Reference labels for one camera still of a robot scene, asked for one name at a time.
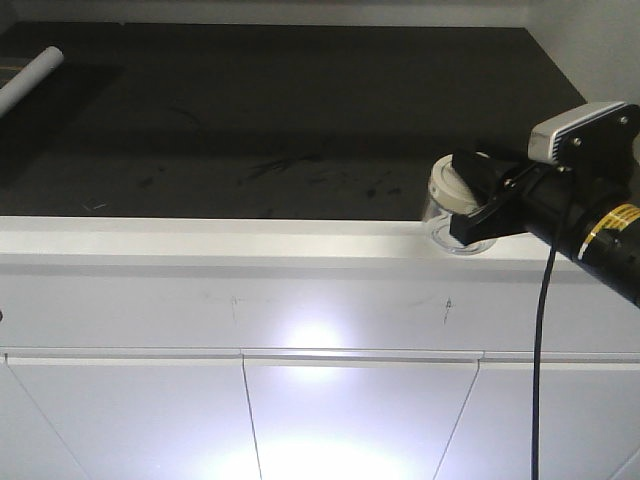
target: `clear glass container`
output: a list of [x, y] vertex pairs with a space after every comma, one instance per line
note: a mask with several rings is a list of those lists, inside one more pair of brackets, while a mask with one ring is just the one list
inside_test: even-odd
[[441, 158], [431, 171], [427, 201], [422, 216], [427, 238], [448, 253], [456, 255], [482, 253], [495, 244], [496, 240], [483, 240], [464, 246], [449, 233], [451, 217], [454, 213], [469, 215], [480, 208], [469, 187], [453, 170], [452, 160], [452, 155]]

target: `white lid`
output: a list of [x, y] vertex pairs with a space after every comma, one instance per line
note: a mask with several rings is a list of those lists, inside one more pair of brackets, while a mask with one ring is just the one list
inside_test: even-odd
[[434, 164], [429, 178], [429, 195], [444, 209], [468, 215], [479, 205], [452, 163], [453, 155], [447, 155]]

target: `white cabinet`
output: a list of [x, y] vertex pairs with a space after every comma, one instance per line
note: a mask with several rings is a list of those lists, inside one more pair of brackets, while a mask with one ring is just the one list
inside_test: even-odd
[[[640, 365], [544, 365], [541, 478], [610, 478], [640, 444], [638, 398]], [[530, 439], [531, 365], [483, 364], [437, 479], [527, 480]]]
[[475, 363], [247, 361], [264, 480], [433, 477]]
[[239, 359], [15, 359], [11, 368], [93, 480], [258, 478]]
[[638, 480], [640, 478], [640, 449], [620, 468], [611, 480]]
[[3, 360], [0, 360], [0, 478], [87, 478]]

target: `black tabletop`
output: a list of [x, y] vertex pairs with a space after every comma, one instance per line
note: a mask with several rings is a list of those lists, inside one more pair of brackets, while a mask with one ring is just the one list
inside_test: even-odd
[[417, 220], [433, 162], [584, 102], [524, 29], [19, 23], [0, 215]]

